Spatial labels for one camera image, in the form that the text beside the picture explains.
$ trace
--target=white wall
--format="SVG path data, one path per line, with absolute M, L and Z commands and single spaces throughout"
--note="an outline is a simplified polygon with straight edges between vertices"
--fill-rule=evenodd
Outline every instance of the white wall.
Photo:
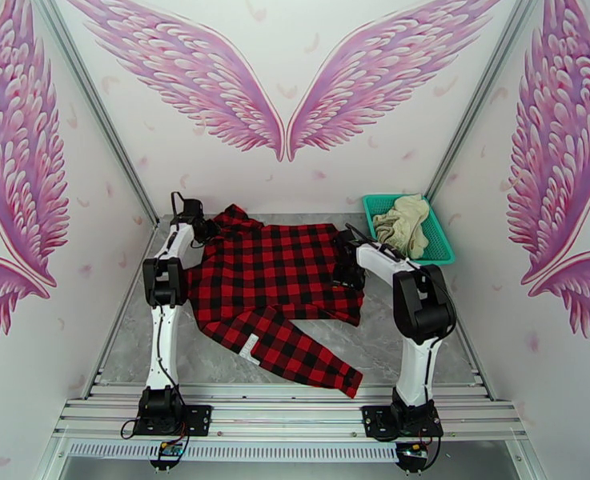
M 20 299 L 7 336 L 0 334 L 0 479 L 31 478 L 62 404 L 90 379 L 151 232 L 57 46 L 34 16 L 52 61 L 70 225 L 68 242 L 49 256 L 57 283 L 45 286 L 50 298 Z M 0 257 L 16 263 L 1 237 Z
M 344 36 L 434 0 L 132 1 L 209 26 L 233 42 L 287 124 Z M 84 26 L 87 16 L 67 0 L 57 3 L 147 192 L 164 214 L 170 212 L 168 190 L 201 198 L 210 212 L 236 202 L 265 213 L 360 212 L 364 194 L 425 190 L 514 1 L 492 7 L 480 38 L 411 99 L 350 142 L 329 152 L 306 146 L 293 162 L 278 162 L 265 147 L 241 152 L 203 134 L 199 121 L 162 102 L 98 46 Z
M 590 0 L 585 5 L 590 25 Z M 508 241 L 507 178 L 518 87 L 533 14 L 435 201 L 457 254 L 444 268 L 460 317 L 499 398 L 516 402 L 550 479 L 590 478 L 590 338 L 576 334 L 561 298 L 528 297 L 528 253 Z M 590 213 L 567 257 L 590 250 Z

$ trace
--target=green plastic basket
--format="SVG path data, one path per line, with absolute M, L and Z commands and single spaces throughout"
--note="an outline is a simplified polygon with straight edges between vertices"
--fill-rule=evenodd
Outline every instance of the green plastic basket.
M 405 194 L 369 194 L 363 197 L 363 207 L 366 210 L 368 218 L 368 228 L 373 238 L 377 238 L 375 227 L 372 224 L 372 218 L 375 215 L 387 213 L 395 204 L 395 200 Z M 430 243 L 423 252 L 423 257 L 416 260 L 421 266 L 435 264 L 436 266 L 445 266 L 455 261 L 455 254 L 452 252 L 450 242 L 435 216 L 435 212 L 430 209 L 428 218 L 421 224 L 421 230 Z

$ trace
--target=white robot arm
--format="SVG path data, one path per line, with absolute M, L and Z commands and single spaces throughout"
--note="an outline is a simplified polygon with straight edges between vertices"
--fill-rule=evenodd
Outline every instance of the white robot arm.
M 366 433 L 380 441 L 403 436 L 439 438 L 443 430 L 432 400 L 435 357 L 456 326 L 456 312 L 444 277 L 437 266 L 419 267 L 392 247 L 373 241 L 353 226 L 347 227 L 349 230 L 340 232 L 337 239 L 342 265 L 335 282 L 362 286 L 363 276 L 355 270 L 355 264 L 387 282 L 392 288 L 393 318 L 403 342 L 392 404 L 362 408 Z
M 175 196 L 183 204 L 175 206 Z M 185 269 L 188 267 L 188 247 L 193 242 L 203 244 L 217 234 L 212 221 L 203 218 L 199 200 L 185 199 L 172 193 L 173 218 L 170 235 L 161 250 L 143 261 L 143 286 L 152 313 L 151 365 L 146 388 L 139 400 L 138 418 L 133 434 L 159 435 L 207 434 L 209 406 L 187 406 L 179 392 L 176 370 L 177 324 L 188 299 Z

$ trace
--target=marble tabletop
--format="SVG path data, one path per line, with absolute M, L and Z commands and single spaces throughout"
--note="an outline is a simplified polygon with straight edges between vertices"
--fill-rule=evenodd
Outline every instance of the marble tabletop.
M 283 225 L 330 222 L 340 229 L 350 222 L 364 232 L 367 230 L 363 214 L 261 214 L 251 217 L 261 222 Z M 162 220 L 151 254 L 155 254 L 165 240 L 168 222 L 169 217 Z M 202 251 L 191 249 L 190 252 L 191 264 L 197 264 Z M 336 320 L 298 320 L 295 324 L 360 370 L 363 373 L 363 384 L 392 385 L 399 377 L 402 342 L 392 317 L 392 293 L 390 287 L 376 276 L 367 276 L 358 327 Z M 101 382 L 145 382 L 151 344 L 150 307 L 146 303 L 140 278 L 107 356 Z M 177 367 L 181 383 L 289 383 L 202 334 L 189 303 L 182 309 L 177 344 Z M 450 335 L 441 346 L 434 379 L 436 384 L 474 382 L 472 365 L 457 334 Z

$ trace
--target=beige cloth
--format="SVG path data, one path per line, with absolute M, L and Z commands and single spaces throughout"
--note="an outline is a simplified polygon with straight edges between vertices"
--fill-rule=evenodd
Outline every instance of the beige cloth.
M 388 213 L 372 219 L 377 240 L 395 247 L 406 257 L 421 258 L 429 243 L 421 223 L 429 213 L 430 206 L 420 194 L 398 198 Z

